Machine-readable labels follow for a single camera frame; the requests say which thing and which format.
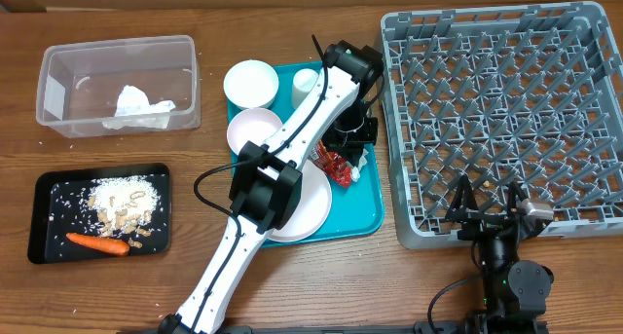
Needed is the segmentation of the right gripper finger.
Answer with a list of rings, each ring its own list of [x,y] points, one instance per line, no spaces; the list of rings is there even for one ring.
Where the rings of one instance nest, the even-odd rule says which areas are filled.
[[[456,191],[452,202],[446,212],[448,221],[467,221],[471,213],[477,213],[479,206],[467,175],[462,175],[458,179]]]
[[[507,185],[507,188],[508,192],[506,210],[509,216],[514,216],[517,211],[518,203],[524,201],[528,197],[528,195],[521,188],[521,185],[517,181],[510,182]]]

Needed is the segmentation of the white tissue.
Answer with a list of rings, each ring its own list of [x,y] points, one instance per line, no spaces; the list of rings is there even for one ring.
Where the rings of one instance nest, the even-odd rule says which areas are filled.
[[[144,91],[126,85],[118,96],[113,120],[104,121],[102,125],[108,130],[120,130],[124,127],[165,130],[170,119],[168,113],[174,109],[172,100],[151,104]]]

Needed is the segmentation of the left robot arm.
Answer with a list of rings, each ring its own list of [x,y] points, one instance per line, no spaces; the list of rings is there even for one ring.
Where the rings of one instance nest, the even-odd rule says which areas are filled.
[[[262,144],[246,142],[227,166],[233,181],[223,238],[198,285],[158,332],[214,333],[221,327],[252,258],[299,204],[303,166],[317,143],[353,163],[376,143],[378,121],[369,117],[364,97],[385,85],[382,53],[340,41],[319,55],[319,78],[290,118]]]

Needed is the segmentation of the orange carrot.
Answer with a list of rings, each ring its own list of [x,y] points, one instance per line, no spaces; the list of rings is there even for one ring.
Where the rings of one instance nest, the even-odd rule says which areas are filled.
[[[129,254],[129,245],[124,241],[81,235],[77,233],[67,233],[66,237],[78,245],[107,254],[115,256],[127,256]]]

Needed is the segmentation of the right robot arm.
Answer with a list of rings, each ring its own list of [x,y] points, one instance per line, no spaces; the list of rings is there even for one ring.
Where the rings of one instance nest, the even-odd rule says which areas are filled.
[[[507,185],[507,205],[501,213],[488,213],[476,203],[469,178],[458,179],[456,193],[445,218],[459,223],[458,239],[469,241],[472,262],[479,273],[438,292],[473,280],[483,282],[485,308],[471,312],[457,323],[456,333],[546,333],[547,323],[537,318],[546,312],[546,299],[554,282],[553,272],[530,260],[522,261],[522,241],[535,238],[554,219],[550,204],[532,201],[521,186]]]

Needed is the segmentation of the white bowl with rice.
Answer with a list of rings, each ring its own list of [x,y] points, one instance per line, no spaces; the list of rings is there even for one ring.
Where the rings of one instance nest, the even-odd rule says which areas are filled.
[[[275,69],[256,59],[238,62],[228,70],[223,81],[226,98],[241,110],[269,108],[278,88]]]

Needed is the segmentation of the white bowl with peanuts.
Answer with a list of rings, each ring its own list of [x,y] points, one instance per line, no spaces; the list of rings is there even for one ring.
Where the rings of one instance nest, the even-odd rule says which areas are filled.
[[[234,154],[238,154],[247,141],[260,146],[282,127],[280,118],[269,109],[251,108],[239,112],[229,123],[227,141]]]

